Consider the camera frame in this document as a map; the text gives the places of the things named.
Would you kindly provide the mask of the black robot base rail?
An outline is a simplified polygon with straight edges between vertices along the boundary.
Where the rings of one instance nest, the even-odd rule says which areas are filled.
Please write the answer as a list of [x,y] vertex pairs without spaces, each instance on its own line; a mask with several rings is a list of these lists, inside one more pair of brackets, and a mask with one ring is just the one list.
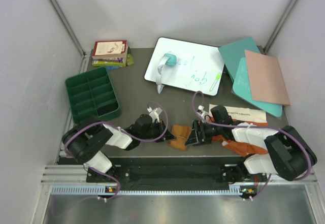
[[111,162],[108,174],[122,190],[227,190],[229,184],[255,186],[267,179],[250,175],[240,156],[113,157]]

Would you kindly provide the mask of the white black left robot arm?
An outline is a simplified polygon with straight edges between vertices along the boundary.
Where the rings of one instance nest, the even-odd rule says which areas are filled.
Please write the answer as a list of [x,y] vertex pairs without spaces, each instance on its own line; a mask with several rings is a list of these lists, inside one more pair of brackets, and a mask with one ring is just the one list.
[[115,177],[115,169],[101,152],[104,145],[132,150],[146,140],[159,143],[175,139],[162,120],[142,114],[125,129],[101,124],[97,116],[91,116],[66,132],[61,140],[77,163],[96,169],[99,178],[108,182]]

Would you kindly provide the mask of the black ribbed underwear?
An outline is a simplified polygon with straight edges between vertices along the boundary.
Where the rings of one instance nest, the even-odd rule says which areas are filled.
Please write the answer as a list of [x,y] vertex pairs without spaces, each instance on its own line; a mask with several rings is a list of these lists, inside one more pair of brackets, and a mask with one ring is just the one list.
[[104,116],[106,114],[114,112],[117,109],[118,109],[117,103],[107,104],[107,105],[99,107],[97,109],[97,114],[98,114],[98,116]]

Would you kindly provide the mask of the mustard brown underwear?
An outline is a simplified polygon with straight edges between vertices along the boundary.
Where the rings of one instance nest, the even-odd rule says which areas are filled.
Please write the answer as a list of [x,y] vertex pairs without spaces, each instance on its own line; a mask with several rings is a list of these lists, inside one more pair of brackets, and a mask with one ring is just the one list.
[[173,125],[172,134],[176,137],[175,140],[169,141],[168,145],[174,149],[186,151],[187,146],[185,145],[189,135],[191,133],[190,126]]

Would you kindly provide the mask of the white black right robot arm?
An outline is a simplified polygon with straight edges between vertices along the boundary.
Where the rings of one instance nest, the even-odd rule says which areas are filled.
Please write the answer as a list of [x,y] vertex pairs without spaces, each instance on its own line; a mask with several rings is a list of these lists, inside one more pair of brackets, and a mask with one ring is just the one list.
[[262,173],[294,181],[317,163],[315,153],[290,125],[275,130],[233,120],[224,106],[215,106],[210,112],[199,106],[197,114],[201,119],[193,121],[185,145],[220,141],[223,147],[244,158],[235,166],[243,181]]

